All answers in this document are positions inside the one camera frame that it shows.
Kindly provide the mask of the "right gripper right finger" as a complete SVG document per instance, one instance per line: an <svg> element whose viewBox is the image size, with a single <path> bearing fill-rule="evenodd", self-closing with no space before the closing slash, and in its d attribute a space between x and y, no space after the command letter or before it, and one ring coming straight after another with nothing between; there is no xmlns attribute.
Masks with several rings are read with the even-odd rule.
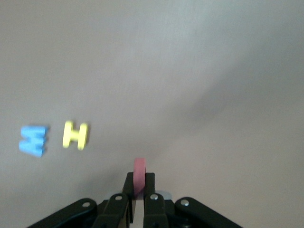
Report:
<svg viewBox="0 0 304 228"><path fill-rule="evenodd" d="M145 174L143 228L242 228L192 197L176 202L155 190L155 174Z"/></svg>

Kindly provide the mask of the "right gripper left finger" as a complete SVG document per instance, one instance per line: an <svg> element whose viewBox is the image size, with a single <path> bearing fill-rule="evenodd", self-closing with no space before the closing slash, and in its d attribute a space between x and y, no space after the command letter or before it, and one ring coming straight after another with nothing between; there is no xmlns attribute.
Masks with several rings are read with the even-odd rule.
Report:
<svg viewBox="0 0 304 228"><path fill-rule="evenodd" d="M102 203L83 198L27 228L129 228L133 197L133 173L129 172L123 190Z"/></svg>

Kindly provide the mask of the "red foam letter Q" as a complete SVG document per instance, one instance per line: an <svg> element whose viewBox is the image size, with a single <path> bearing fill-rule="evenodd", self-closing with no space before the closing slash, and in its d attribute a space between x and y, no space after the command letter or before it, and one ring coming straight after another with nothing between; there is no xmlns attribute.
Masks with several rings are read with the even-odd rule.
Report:
<svg viewBox="0 0 304 228"><path fill-rule="evenodd" d="M146 175L146 159L135 158L133 164L133 192L134 198L139 200L143 197Z"/></svg>

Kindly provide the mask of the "yellow foam letter H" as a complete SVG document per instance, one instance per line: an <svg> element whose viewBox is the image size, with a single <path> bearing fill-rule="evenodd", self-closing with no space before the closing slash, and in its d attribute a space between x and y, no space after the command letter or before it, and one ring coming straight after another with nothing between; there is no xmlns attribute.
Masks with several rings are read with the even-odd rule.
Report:
<svg viewBox="0 0 304 228"><path fill-rule="evenodd" d="M77 149L83 151L86 146L88 136L88 124L81 123L79 129L74 128L73 121L66 121L63 132L62 146L68 148L71 142L77 143Z"/></svg>

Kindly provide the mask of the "blue foam letter M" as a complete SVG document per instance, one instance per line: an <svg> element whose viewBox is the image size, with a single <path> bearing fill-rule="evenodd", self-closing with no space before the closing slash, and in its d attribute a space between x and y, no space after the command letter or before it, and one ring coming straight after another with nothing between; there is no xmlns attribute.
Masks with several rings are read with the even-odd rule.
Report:
<svg viewBox="0 0 304 228"><path fill-rule="evenodd" d="M22 127L20 134L23 139L19 142L19 150L31 156L41 158L45 152L48 130L49 127L44 125Z"/></svg>

